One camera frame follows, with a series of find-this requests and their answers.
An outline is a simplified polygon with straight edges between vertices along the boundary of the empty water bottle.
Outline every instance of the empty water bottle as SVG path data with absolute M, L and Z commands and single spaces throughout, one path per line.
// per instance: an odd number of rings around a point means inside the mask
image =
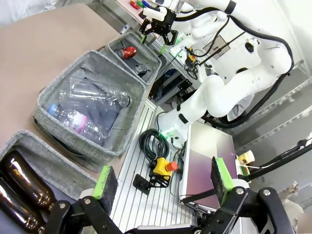
M 104 140 L 109 135 L 108 131 L 101 131 L 101 129 L 89 120 L 87 116 L 76 110 L 63 109 L 55 104 L 51 104 L 48 113 L 75 132 L 100 146 L 104 144 Z
M 70 77 L 59 92 L 61 106 L 67 106 L 68 103 L 83 103 L 119 113 L 130 102 L 131 98 L 126 92 L 112 85 L 104 85 L 86 78 Z

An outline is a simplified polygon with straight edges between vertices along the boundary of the fabric storage bin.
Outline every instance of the fabric storage bin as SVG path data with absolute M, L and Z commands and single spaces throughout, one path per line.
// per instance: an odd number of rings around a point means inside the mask
M 34 171 L 48 183 L 57 200 L 74 203 L 83 190 L 94 188 L 96 180 L 62 156 L 35 134 L 17 132 L 0 149 L 0 161 L 10 151 L 19 151 Z M 26 233 L 0 211 L 1 233 Z
M 104 146 L 97 145 L 79 135 L 47 112 L 47 106 L 58 100 L 58 93 L 65 79 L 81 68 L 88 74 L 96 74 L 88 77 L 89 79 L 117 86 L 131 97 L 131 105 L 119 113 Z M 44 88 L 37 100 L 34 118 L 42 131 L 54 136 L 66 145 L 67 149 L 74 149 L 76 155 L 81 155 L 75 157 L 75 160 L 78 159 L 82 165 L 92 171 L 101 171 L 103 165 L 125 151 L 143 104 L 145 91 L 144 84 L 136 77 L 99 52 L 90 51 L 78 58 L 57 79 Z
M 120 57 L 118 57 L 114 50 L 124 49 L 128 46 L 133 46 L 136 48 L 136 55 L 132 58 L 122 60 Z M 145 85 L 150 85 L 153 83 L 161 67 L 161 60 L 158 58 L 158 56 L 145 44 L 141 44 L 141 40 L 133 33 L 126 33 L 118 39 L 112 41 L 103 49 L 101 49 L 100 53 L 107 55 L 112 61 L 117 63 L 123 69 L 142 80 Z M 139 77 L 130 68 L 129 63 L 127 64 L 127 60 L 131 62 L 133 59 L 135 62 L 147 66 L 148 72 L 143 77 Z

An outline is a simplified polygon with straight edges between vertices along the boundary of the white robotic arm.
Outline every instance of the white robotic arm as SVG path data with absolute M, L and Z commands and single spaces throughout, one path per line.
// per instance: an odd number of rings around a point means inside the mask
M 272 37 L 272 34 L 265 30 L 261 24 L 262 15 L 256 16 L 255 6 L 248 0 L 240 0 L 237 3 L 232 0 L 187 0 L 187 3 L 194 8 L 213 7 L 221 10 L 236 21 L 236 24 L 239 23 L 248 29 L 247 32 L 253 32 L 260 41 L 257 52 L 262 61 L 256 67 L 236 74 L 228 84 L 216 75 L 199 77 L 202 81 L 199 89 L 176 109 L 159 117 L 162 131 L 170 132 L 170 135 L 177 135 L 184 140 L 187 138 L 187 126 L 202 117 L 206 110 L 214 117 L 225 116 L 243 98 L 271 87 L 279 75 L 288 73 L 293 66 L 291 50 L 286 47 L 287 43 Z

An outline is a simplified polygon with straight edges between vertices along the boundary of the bottle label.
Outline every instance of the bottle label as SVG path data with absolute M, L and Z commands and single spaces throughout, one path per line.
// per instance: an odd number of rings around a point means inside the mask
M 73 129 L 76 133 L 80 133 L 81 130 L 86 126 L 87 123 L 87 116 L 77 113 L 75 115 L 73 123 L 69 126 L 71 129 Z

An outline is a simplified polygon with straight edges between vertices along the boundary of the bolt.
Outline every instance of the bolt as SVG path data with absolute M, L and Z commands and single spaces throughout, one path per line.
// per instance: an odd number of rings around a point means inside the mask
M 265 196 L 268 196 L 268 195 L 271 194 L 271 192 L 270 192 L 269 190 L 266 189 L 266 190 L 263 191 L 263 194 L 264 194 Z
M 90 204 L 91 200 L 90 199 L 85 199 L 84 203 L 86 203 L 87 205 Z
M 242 189 L 236 189 L 236 193 L 239 195 L 242 195 L 244 193 L 244 190 Z

